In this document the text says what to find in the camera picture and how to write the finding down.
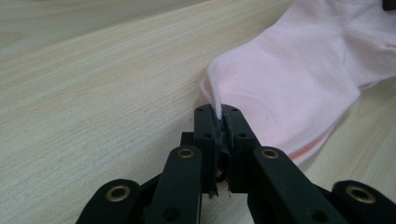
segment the wood grain surface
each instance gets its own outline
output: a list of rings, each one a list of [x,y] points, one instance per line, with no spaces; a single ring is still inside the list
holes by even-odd
[[[290,5],[132,2],[140,9],[117,0],[0,3],[0,223],[75,223],[106,182],[160,173],[193,129],[208,63]],[[364,91],[301,169],[325,189],[354,179],[396,202],[395,112],[393,78]],[[204,196],[202,223],[253,223],[246,195],[222,185],[218,198]]]

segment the metal rivet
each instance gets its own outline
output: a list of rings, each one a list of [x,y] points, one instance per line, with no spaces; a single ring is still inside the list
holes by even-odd
[[[120,202],[124,199],[126,199],[129,194],[131,193],[131,190],[128,186],[126,185],[118,185],[112,187],[110,190],[107,191],[106,193],[106,198],[113,203]]]
[[[279,153],[272,149],[263,149],[262,155],[268,159],[276,159],[279,157]]]
[[[184,149],[179,150],[177,155],[180,158],[188,159],[188,158],[191,158],[194,156],[194,151],[192,151],[191,149],[184,148]]]
[[[361,203],[375,203],[375,196],[361,187],[349,185],[346,187],[346,193]]]

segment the pink sock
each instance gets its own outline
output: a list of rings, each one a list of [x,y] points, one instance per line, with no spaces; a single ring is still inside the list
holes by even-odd
[[[379,0],[296,0],[272,27],[215,59],[206,100],[239,108],[263,146],[297,164],[361,90],[396,75],[396,12]]]

